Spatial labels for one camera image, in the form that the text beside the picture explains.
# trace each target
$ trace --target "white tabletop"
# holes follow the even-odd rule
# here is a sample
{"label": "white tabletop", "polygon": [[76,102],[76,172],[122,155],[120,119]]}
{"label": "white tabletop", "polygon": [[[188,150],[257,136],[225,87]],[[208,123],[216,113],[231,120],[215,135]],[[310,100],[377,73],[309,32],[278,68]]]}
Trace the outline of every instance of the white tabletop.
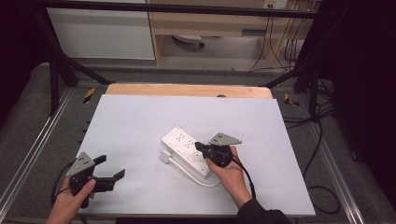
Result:
{"label": "white tabletop", "polygon": [[315,214],[276,100],[133,95],[102,95],[78,155],[107,155],[94,175],[113,176],[126,169],[125,177],[79,212],[116,217],[236,215],[222,185],[201,187],[175,165],[160,161],[160,152],[167,149],[161,138],[175,126],[203,143],[218,132],[241,139],[239,158],[262,206],[289,217]]}

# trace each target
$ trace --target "metal bracket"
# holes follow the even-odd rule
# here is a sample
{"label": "metal bracket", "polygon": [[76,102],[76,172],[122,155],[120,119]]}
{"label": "metal bracket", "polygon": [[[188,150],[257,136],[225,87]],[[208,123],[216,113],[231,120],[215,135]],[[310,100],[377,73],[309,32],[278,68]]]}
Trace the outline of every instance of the metal bracket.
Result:
{"label": "metal bracket", "polygon": [[70,167],[70,170],[67,172],[66,176],[72,176],[72,175],[76,175],[82,171],[87,170],[90,167],[95,166],[95,162],[93,161],[93,159],[91,159],[87,153],[85,152],[81,152],[78,156],[78,158],[76,158],[76,161],[74,162],[74,164],[72,165],[72,167]]}
{"label": "metal bracket", "polygon": [[241,140],[231,137],[230,135],[227,135],[225,133],[218,133],[209,141],[210,145],[215,145],[218,147],[237,145],[241,143]]}

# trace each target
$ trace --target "power strip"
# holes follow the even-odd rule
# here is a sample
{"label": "power strip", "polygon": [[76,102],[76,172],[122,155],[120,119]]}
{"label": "power strip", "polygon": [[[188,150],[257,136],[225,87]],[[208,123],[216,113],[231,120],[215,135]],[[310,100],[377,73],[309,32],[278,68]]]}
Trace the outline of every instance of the power strip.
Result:
{"label": "power strip", "polygon": [[181,128],[175,127],[163,138],[163,142],[169,146],[184,162],[190,165],[199,174],[205,177],[209,173],[202,152],[195,148],[195,140]]}

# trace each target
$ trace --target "metal frame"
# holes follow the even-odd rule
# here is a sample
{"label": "metal frame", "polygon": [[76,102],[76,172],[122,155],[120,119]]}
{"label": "metal frame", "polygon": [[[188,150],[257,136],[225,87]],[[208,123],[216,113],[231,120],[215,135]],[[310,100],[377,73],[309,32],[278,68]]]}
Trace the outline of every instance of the metal frame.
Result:
{"label": "metal frame", "polygon": [[64,112],[64,109],[66,108],[73,91],[74,88],[70,88],[64,92],[58,110],[55,111],[54,115],[47,120],[46,124],[23,160],[17,173],[14,175],[6,190],[3,192],[3,195],[0,198],[0,223],[2,223],[3,219],[6,217],[9,208],[22,188],[24,181],[35,165],[35,161],[38,159],[38,156],[40,155],[44,145],[47,143],[52,130],[55,128],[60,116]]}
{"label": "metal frame", "polygon": [[261,9],[261,8],[241,8],[241,7],[204,7],[204,6],[57,1],[57,0],[35,0],[34,4],[40,7],[73,8],[73,9],[88,9],[88,10],[194,13],[194,14],[281,17],[281,18],[300,18],[300,19],[334,19],[335,18],[335,14],[330,12],[293,11],[293,10],[278,10],[278,9],[273,10],[273,9],[265,9],[265,8]]}

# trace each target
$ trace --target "hand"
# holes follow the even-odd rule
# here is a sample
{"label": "hand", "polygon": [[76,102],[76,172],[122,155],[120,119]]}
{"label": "hand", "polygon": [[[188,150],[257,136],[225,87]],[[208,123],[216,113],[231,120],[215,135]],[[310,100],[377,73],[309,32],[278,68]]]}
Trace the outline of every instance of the hand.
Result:
{"label": "hand", "polygon": [[[69,181],[69,178],[65,178],[61,189],[69,188]],[[91,198],[93,197],[93,194],[91,194],[91,192],[95,187],[95,184],[96,181],[94,179],[90,180],[76,196],[74,196],[69,189],[59,193],[56,198],[55,204],[50,211],[49,218],[47,219],[46,224],[70,223],[73,220],[73,217],[78,212],[78,209],[81,207],[84,199],[88,196],[90,196]]]}
{"label": "hand", "polygon": [[[231,152],[238,158],[236,147],[231,146]],[[227,167],[222,168],[208,158],[205,160],[209,169],[220,179],[221,184],[231,195],[238,208],[252,199],[245,184],[244,171],[238,164],[232,161]]]}

